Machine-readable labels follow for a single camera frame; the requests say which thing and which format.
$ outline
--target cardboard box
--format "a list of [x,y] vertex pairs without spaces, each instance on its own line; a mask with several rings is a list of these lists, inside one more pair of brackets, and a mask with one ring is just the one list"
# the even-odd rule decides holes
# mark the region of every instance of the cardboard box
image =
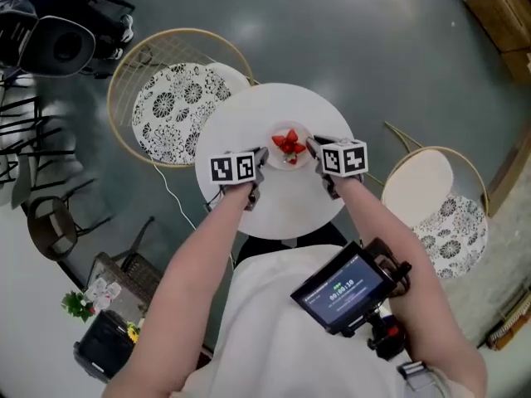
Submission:
[[501,57],[516,82],[531,84],[531,48],[507,51]]
[[465,0],[501,51],[531,46],[529,0]]

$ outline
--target monitor screen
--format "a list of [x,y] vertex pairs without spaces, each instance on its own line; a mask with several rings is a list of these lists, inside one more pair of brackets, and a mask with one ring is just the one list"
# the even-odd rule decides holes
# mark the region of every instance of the monitor screen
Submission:
[[382,283],[382,277],[359,255],[355,255],[303,300],[330,324],[357,305],[365,304],[364,299]]

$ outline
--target person's arm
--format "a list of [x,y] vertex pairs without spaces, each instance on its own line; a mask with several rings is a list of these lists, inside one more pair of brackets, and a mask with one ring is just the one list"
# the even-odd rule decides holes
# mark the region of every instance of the person's arm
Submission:
[[407,294],[390,299],[392,313],[407,330],[412,360],[438,368],[476,397],[485,396],[483,357],[459,329],[422,243],[362,183],[354,179],[334,181],[363,243],[379,237],[399,262],[412,265],[411,288]]
[[166,268],[133,354],[104,398],[163,398],[195,371],[212,297],[222,281],[251,183],[233,187]]

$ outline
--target white shirt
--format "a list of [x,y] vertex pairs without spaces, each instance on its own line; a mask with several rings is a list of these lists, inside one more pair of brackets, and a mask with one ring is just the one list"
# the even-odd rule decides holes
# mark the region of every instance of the white shirt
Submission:
[[290,297],[341,248],[318,245],[253,256],[235,270],[214,358],[173,396],[391,398],[404,396],[396,366],[367,347],[370,326],[330,335]]

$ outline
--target round white table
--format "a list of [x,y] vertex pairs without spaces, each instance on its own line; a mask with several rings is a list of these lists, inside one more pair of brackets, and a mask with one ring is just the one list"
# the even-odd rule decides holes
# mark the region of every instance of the round white table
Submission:
[[[343,116],[327,100],[297,85],[264,84],[243,90],[220,104],[205,123],[196,150],[196,176],[206,201],[219,191],[209,178],[208,158],[226,151],[267,146],[279,122],[295,121],[312,134],[353,138]],[[317,162],[282,171],[266,164],[261,198],[245,211],[239,230],[262,239],[292,239],[331,221],[343,207],[324,190]]]

